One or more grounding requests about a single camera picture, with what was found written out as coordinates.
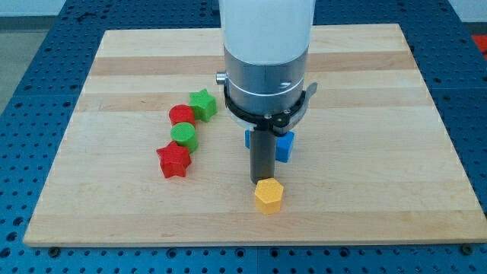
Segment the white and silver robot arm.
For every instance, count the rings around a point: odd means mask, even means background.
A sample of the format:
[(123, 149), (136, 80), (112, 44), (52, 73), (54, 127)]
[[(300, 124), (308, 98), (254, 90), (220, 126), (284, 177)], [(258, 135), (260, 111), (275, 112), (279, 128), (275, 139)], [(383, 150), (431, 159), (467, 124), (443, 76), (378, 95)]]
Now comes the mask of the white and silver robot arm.
[(227, 108), (250, 131), (286, 134), (316, 88), (304, 91), (315, 0), (221, 0)]

